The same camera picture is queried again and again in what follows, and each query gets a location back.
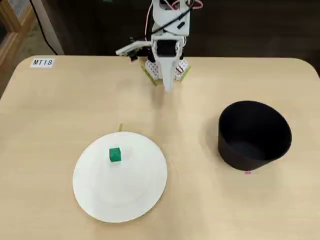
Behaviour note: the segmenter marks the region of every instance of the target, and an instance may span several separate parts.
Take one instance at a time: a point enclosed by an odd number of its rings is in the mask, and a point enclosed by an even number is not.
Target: label
[[[34,58],[32,59],[30,68],[52,68],[54,65],[54,58]]]

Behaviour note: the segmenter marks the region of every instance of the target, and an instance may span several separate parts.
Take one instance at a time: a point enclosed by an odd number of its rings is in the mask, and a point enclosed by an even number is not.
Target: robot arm
[[[179,7],[174,9],[163,4],[164,0],[153,0],[154,25],[150,41],[135,41],[116,51],[119,56],[136,56],[139,49],[151,48],[155,63],[159,69],[158,77],[163,79],[164,88],[170,92],[173,86],[175,70],[180,62],[185,45],[185,37],[190,30],[190,11],[195,6],[195,0],[190,5],[185,0],[179,0]]]

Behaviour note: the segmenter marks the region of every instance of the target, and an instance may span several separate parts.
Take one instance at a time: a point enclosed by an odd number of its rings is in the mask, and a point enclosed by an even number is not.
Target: cable
[[[181,13],[179,16],[177,16],[176,18],[172,19],[171,21],[169,21],[165,25],[163,25],[163,26],[159,27],[158,29],[154,30],[153,32],[151,32],[151,35],[156,34],[156,33],[160,32],[161,30],[165,29],[166,27],[170,26],[171,24],[175,23],[176,21],[179,21],[179,20],[183,19],[188,13],[190,13],[192,11],[192,9],[194,8],[195,4],[196,4],[196,1],[192,0],[192,4],[188,8],[188,10],[186,10],[183,13]]]
[[[34,15],[39,23],[39,27],[40,27],[40,30],[41,30],[41,33],[42,33],[42,36],[44,38],[44,41],[45,43],[48,45],[48,47],[52,50],[52,52],[55,54],[55,55],[58,55],[58,53],[54,50],[54,48],[50,45],[50,43],[48,42],[47,38],[46,38],[46,35],[45,35],[45,32],[44,32],[44,29],[42,28],[42,25],[41,25],[41,22],[40,22],[40,19],[39,19],[39,16],[37,14],[37,11],[36,11],[36,8],[34,6],[34,3],[32,2],[32,0],[29,0],[30,4],[31,4],[31,7],[33,8],[33,11],[34,11]]]
[[[173,6],[170,5],[170,3],[168,2],[168,0],[163,0],[169,8],[171,8],[172,10],[175,10],[175,8]]]
[[[146,14],[145,28],[144,28],[144,39],[146,41],[148,41],[148,39],[147,39],[148,21],[149,21],[149,15],[150,15],[150,11],[151,11],[151,8],[153,6],[153,3],[154,3],[154,0],[151,0],[151,4],[150,4],[148,12]]]
[[[196,3],[199,4],[199,6],[194,6],[193,7],[194,10],[199,10],[204,7],[204,4],[202,3],[202,1],[200,1],[200,0],[195,0],[195,1],[196,1]],[[176,0],[175,2],[172,3],[172,6],[175,7],[175,5],[177,5],[179,3],[180,3],[180,0]]]

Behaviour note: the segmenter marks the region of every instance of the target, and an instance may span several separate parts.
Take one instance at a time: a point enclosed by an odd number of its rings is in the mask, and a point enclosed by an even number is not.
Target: black pot
[[[218,150],[231,167],[251,171],[281,158],[292,134],[284,117],[257,101],[229,105],[219,118]]]

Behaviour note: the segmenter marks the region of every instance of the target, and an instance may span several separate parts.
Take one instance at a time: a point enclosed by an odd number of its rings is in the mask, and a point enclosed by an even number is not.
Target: table
[[[55,56],[52,68],[16,68],[0,101],[0,239],[318,240],[320,80],[289,58],[188,58],[171,93],[141,62]],[[218,117],[255,100],[277,109],[292,146],[252,174],[217,153]],[[75,164],[97,138],[137,132],[163,151],[168,181],[146,215],[103,223],[77,204]]]

